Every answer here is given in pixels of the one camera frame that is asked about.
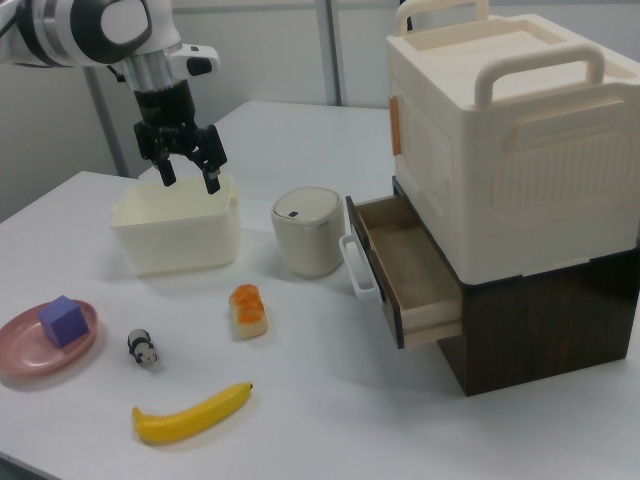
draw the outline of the banana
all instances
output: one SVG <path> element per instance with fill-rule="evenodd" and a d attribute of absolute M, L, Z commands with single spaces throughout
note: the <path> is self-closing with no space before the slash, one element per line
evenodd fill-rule
<path fill-rule="evenodd" d="M 173 415 L 146 415 L 133 409 L 138 436 L 152 443 L 166 443 L 195 435 L 231 415 L 251 395 L 251 383 L 238 383 L 215 394 L 202 403 Z"/>

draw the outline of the gray wall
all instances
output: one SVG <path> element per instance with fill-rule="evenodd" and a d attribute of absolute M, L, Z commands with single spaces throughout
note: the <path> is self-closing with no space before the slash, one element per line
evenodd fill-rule
<path fill-rule="evenodd" d="M 191 81 L 196 120 L 213 123 L 248 100 L 385 107 L 385 41 L 398 3 L 174 0 L 184 41 L 211 45 L 221 57 L 219 73 Z M 638 1 L 528 3 L 495 0 L 491 13 L 536 13 L 640 61 Z M 471 16 L 472 8 L 456 7 L 416 19 L 416 25 Z M 106 69 L 95 70 L 89 84 L 80 69 L 0 66 L 0 78 L 0 221 L 78 171 L 116 174 L 115 160 L 137 177 L 150 167 L 133 134 L 139 120 L 133 95 Z M 104 100 L 98 111 L 95 94 Z"/>
<path fill-rule="evenodd" d="M 338 44 L 338 71 L 344 105 L 385 107 L 389 91 L 387 74 L 387 35 L 393 32 L 396 1 L 334 0 L 334 24 Z M 640 61 L 640 4 L 625 2 L 597 5 L 593 0 L 553 1 L 526 5 L 524 0 L 491 2 L 491 14 L 514 16 L 533 13 L 543 16 L 590 40 Z M 456 7 L 423 14 L 415 19 L 416 28 L 470 20 L 473 8 Z"/>
<path fill-rule="evenodd" d="M 116 173 L 82 69 L 0 65 L 0 86 L 0 221 L 81 170 Z"/>

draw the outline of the white cup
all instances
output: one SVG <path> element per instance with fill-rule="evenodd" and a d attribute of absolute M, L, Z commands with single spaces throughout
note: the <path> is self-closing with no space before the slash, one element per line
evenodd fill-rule
<path fill-rule="evenodd" d="M 303 187 L 276 202 L 271 211 L 285 266 L 305 277 L 319 277 L 342 263 L 344 202 L 332 190 Z"/>

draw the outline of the cup lid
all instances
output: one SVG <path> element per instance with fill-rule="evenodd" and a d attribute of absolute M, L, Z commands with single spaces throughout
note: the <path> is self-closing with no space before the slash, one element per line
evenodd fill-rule
<path fill-rule="evenodd" d="M 333 190 L 302 187 L 292 190 L 278 200 L 273 214 L 278 220 L 310 227 L 326 223 L 340 208 L 340 196 Z"/>

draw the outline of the panda toy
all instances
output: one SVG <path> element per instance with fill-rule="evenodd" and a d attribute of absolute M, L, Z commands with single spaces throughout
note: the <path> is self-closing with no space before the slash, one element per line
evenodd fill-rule
<path fill-rule="evenodd" d="M 142 329 L 132 330 L 129 334 L 129 353 L 137 363 L 152 363 L 158 360 L 149 332 Z"/>

